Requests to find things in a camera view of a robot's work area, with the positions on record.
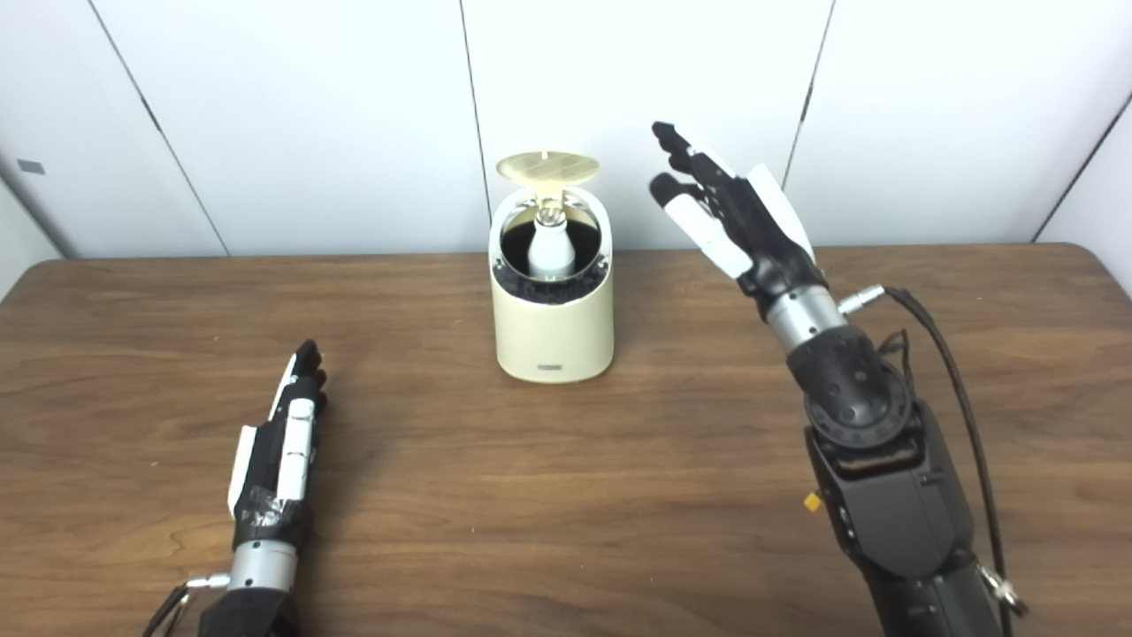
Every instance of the robotic hand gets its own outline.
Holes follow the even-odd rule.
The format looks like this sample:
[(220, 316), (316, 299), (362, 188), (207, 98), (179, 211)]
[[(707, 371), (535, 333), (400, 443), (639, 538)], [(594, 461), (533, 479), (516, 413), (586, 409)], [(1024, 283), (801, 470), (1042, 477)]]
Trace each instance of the robotic hand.
[(198, 589), (224, 589), (200, 613), (200, 637), (297, 637), (291, 597), (299, 552), (310, 540), (307, 471), (316, 451), (315, 423), (326, 407), (326, 372), (315, 342), (291, 358), (267, 422), (245, 427), (237, 445), (228, 505), (235, 522), (232, 570), (189, 579), (170, 593), (143, 632), (172, 634)]
[[(1006, 637), (1010, 613), (1026, 612), (1010, 584), (971, 550), (974, 520), (943, 436), (902, 375), (846, 315), (884, 293), (932, 333), (972, 437), (958, 371), (926, 310), (904, 290), (874, 285), (840, 303), (830, 295), (805, 230), (764, 165), (737, 177), (670, 123), (653, 132), (670, 165), (650, 183), (657, 203), (703, 252), (754, 298), (805, 396), (806, 448), (838, 543), (860, 569), (887, 637)], [(904, 342), (907, 356), (907, 339)], [(989, 488), (976, 444), (984, 492)], [(993, 513), (993, 500), (988, 500)], [(996, 569), (1003, 573), (992, 516)], [(1001, 603), (995, 621), (989, 592)]]

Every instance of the black forearm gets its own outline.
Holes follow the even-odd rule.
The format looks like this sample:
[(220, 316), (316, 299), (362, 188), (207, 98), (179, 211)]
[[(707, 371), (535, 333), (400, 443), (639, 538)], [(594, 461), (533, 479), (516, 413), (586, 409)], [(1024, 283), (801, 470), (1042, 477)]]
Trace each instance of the black forearm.
[(865, 576), (887, 637), (1001, 637), (974, 558), (927, 579)]

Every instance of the white bottle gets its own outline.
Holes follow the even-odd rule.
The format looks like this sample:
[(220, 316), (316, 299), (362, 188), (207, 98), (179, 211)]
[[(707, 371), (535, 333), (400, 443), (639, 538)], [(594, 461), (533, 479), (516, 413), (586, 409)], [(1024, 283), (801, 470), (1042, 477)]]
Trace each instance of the white bottle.
[(532, 278), (557, 281), (574, 274), (574, 243), (566, 233), (561, 208), (544, 207), (534, 215), (534, 238), (526, 259)]

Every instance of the cylindrical container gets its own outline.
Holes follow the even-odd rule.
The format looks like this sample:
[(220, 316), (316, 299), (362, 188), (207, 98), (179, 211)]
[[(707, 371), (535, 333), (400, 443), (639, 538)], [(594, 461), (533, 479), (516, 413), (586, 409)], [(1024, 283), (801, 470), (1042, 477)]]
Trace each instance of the cylindrical container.
[(531, 276), (528, 248), (539, 209), (535, 189), (507, 197), (491, 217), (488, 243), (496, 356), (505, 372), (535, 384), (568, 384), (602, 373), (614, 360), (614, 251), (609, 215), (592, 193), (564, 189), (574, 274)]

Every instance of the silver connector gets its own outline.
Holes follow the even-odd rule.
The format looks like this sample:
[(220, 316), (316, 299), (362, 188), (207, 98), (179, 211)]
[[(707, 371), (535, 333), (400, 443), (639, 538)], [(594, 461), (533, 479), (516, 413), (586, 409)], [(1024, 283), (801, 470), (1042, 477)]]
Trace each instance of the silver connector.
[(838, 311), (840, 311), (842, 316), (848, 316), (883, 295), (883, 285), (869, 285), (855, 294), (841, 299), (841, 302), (838, 303)]
[(983, 578), (983, 584), (987, 587), (987, 592), (990, 593), (992, 597), (1000, 602), (1005, 602), (1010, 606), (1011, 612), (1019, 617), (1029, 612), (1029, 606), (1026, 605), (1026, 602), (1014, 591), (1014, 585), (983, 565), (976, 565), (975, 568), (979, 571), (979, 577)]
[(274, 588), (290, 592), (299, 556), (294, 546), (277, 540), (248, 541), (235, 548), (229, 591)]
[(212, 575), (203, 575), (200, 577), (194, 577), (185, 583), (185, 586), (190, 591), (197, 588), (228, 588), (229, 582), (232, 578), (229, 577), (226, 573), (214, 573)]
[(787, 354), (826, 330), (848, 325), (830, 291), (821, 285), (780, 295), (766, 311), (766, 324)]

